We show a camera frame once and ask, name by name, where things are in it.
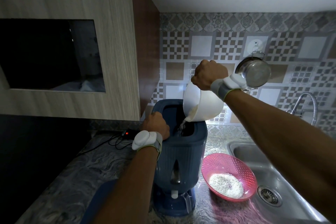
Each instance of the metal pot hanging on wall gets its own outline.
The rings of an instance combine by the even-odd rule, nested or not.
[[[263,55],[262,58],[254,56],[255,54]],[[265,53],[261,51],[252,52],[251,57],[245,58],[241,61],[236,70],[236,74],[240,74],[246,79],[246,85],[250,88],[258,88],[263,86],[271,77],[270,66],[263,61]]]

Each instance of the granite countertop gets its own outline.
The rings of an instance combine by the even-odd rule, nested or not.
[[[211,130],[205,155],[216,152],[227,153],[226,144],[229,141],[250,141],[249,138],[236,139],[229,133],[228,136],[223,136],[223,133],[217,133],[216,127]],[[108,138],[106,135],[96,136],[84,150],[91,149]],[[134,154],[130,146],[116,150],[114,146],[105,144],[75,158],[17,223],[79,223],[99,186],[119,178]],[[217,197],[209,190],[202,175],[195,186],[195,194],[195,210],[188,216],[182,218],[161,216],[151,209],[148,223],[267,223],[254,211],[250,201],[233,203]]]

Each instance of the power cord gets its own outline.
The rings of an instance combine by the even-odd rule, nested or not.
[[[111,142],[113,139],[116,139],[116,138],[117,138],[117,140],[115,141],[115,144],[111,144],[110,142]],[[79,156],[81,156],[81,155],[84,155],[84,154],[86,154],[86,153],[88,153],[88,152],[91,152],[91,151],[97,149],[98,147],[102,146],[102,145],[105,144],[105,143],[108,143],[108,145],[110,145],[110,146],[114,146],[117,150],[122,150],[122,149],[124,149],[125,147],[127,147],[127,146],[129,146],[129,145],[132,144],[132,143],[129,143],[129,144],[125,145],[125,146],[122,147],[122,148],[117,148],[117,145],[120,144],[120,143],[121,143],[122,141],[124,141],[124,140],[127,140],[127,141],[128,141],[128,140],[130,140],[130,139],[124,139],[124,138],[122,137],[122,133],[118,133],[118,134],[116,134],[116,135],[114,135],[114,136],[111,136],[108,140],[106,140],[106,141],[100,143],[99,145],[97,145],[96,147],[92,148],[91,150],[84,151],[84,152],[81,152],[81,153],[77,154],[75,158],[77,158],[77,157],[79,157]]]

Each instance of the sink drain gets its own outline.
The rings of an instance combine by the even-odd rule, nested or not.
[[[267,186],[259,186],[257,189],[259,197],[268,205],[279,207],[282,205],[282,199],[278,192]]]

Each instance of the pink colander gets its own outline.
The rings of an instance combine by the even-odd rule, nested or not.
[[[213,174],[232,174],[243,185],[244,193],[240,198],[226,197],[217,192],[209,185],[210,177]],[[202,175],[209,188],[217,196],[233,202],[241,202],[249,199],[257,191],[257,180],[251,169],[239,159],[224,153],[213,153],[203,159]]]

